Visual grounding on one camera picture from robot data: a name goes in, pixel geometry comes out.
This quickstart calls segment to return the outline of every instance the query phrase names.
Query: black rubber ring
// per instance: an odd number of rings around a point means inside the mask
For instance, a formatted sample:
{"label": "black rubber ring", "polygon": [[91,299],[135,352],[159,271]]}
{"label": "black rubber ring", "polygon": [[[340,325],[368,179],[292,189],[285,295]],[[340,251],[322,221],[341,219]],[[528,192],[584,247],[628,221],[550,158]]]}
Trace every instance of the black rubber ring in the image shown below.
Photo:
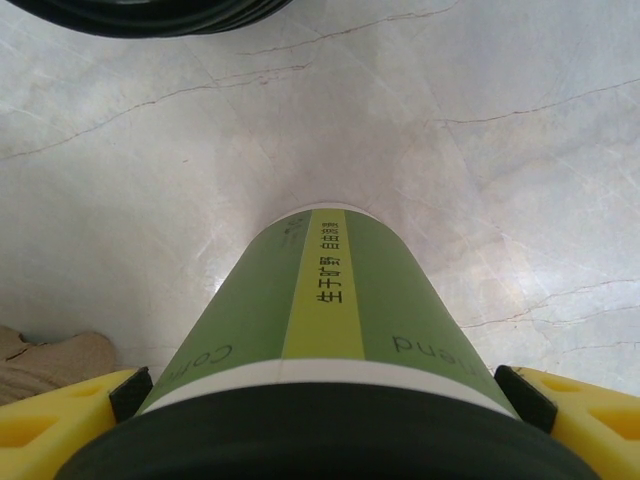
{"label": "black rubber ring", "polygon": [[135,417],[57,480],[190,478],[596,480],[521,421],[396,388],[289,384],[215,393]]}

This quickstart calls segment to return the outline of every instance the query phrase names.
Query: black tire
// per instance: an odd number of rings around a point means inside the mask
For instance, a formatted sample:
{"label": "black tire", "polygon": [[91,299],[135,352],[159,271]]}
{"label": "black tire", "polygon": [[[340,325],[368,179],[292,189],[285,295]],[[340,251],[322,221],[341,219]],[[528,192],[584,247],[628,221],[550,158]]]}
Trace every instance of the black tire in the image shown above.
{"label": "black tire", "polygon": [[174,37],[235,30],[292,0],[9,0],[62,27],[115,38]]}

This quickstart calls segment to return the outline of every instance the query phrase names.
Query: green cylinder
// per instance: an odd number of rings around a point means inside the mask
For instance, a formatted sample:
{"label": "green cylinder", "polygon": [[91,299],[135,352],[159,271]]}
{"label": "green cylinder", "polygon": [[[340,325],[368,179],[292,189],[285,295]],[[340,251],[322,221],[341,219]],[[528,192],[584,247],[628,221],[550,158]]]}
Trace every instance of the green cylinder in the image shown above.
{"label": "green cylinder", "polygon": [[260,233],[138,415],[59,478],[171,475],[597,478],[517,418],[402,240],[341,208]]}
{"label": "green cylinder", "polygon": [[296,382],[409,388],[515,415],[402,240],[349,210],[304,211],[258,235],[141,411]]}

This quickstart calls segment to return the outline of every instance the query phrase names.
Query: black rim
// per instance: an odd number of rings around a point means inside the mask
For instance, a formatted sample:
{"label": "black rim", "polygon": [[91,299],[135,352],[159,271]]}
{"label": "black rim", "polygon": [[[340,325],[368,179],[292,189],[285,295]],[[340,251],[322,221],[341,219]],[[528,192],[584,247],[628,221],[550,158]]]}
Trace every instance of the black rim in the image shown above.
{"label": "black rim", "polygon": [[174,478],[591,480],[547,434],[449,398],[387,387],[290,384],[187,400],[80,450],[58,480]]}
{"label": "black rim", "polygon": [[145,38],[217,33],[272,15],[292,0],[10,0],[63,27],[94,35]]}

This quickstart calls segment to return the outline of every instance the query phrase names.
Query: green label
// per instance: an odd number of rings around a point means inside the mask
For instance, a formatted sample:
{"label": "green label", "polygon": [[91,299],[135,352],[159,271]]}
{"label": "green label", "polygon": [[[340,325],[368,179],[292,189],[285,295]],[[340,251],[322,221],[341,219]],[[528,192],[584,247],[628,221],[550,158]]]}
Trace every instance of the green label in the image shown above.
{"label": "green label", "polygon": [[336,209],[292,215],[256,237],[141,411],[218,372],[305,358],[429,372],[513,412],[402,240]]}

